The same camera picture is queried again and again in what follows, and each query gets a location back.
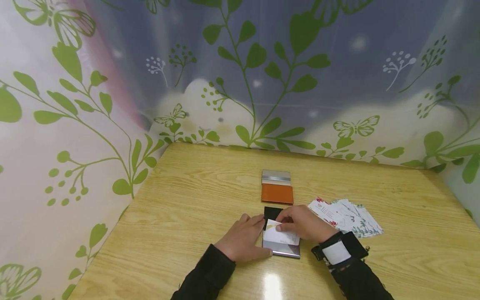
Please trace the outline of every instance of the black card case lid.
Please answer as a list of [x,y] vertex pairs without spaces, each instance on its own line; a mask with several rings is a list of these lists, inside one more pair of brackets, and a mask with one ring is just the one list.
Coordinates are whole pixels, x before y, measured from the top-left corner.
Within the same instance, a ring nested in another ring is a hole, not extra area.
[[267,220],[268,219],[276,220],[276,217],[278,217],[278,215],[280,214],[280,212],[282,210],[283,209],[281,209],[281,208],[265,206],[265,209],[264,209],[264,216],[265,216],[264,230],[267,228]]

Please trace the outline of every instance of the silver card case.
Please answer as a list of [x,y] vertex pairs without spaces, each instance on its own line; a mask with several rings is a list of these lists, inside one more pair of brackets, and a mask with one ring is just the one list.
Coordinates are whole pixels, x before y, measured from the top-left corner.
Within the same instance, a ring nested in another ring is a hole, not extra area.
[[262,233],[262,247],[272,249],[273,255],[300,258],[300,246],[299,245],[295,246],[295,245],[288,245],[288,244],[282,244],[282,243],[274,243],[274,242],[271,242],[271,241],[265,241],[263,239],[264,234],[265,234],[265,231],[263,231],[263,233]]

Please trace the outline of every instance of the black jacket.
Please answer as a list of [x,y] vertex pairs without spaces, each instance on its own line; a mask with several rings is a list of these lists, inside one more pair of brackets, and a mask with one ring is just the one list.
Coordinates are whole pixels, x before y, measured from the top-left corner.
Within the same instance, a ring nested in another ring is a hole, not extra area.
[[[341,271],[333,271],[348,300],[393,300],[378,277],[361,260],[349,258]],[[185,277],[172,300],[213,300],[227,284],[235,270],[235,263],[210,244],[197,266]]]

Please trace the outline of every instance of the stacked card cases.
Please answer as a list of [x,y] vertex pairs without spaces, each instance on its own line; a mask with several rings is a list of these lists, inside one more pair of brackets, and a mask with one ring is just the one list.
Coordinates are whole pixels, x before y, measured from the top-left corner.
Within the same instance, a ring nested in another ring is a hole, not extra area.
[[293,204],[293,188],[290,182],[290,172],[262,171],[262,201]]

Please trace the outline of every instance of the wood grain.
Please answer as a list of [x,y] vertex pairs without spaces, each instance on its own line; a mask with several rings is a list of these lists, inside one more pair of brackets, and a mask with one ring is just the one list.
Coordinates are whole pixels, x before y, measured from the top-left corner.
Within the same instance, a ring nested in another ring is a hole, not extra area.
[[[395,299],[478,299],[480,230],[437,174],[275,151],[170,145],[70,299],[169,299],[242,213],[263,212],[262,169],[290,171],[295,204],[364,204],[385,233],[362,239]],[[237,266],[220,299],[344,299],[325,265],[301,259]]]

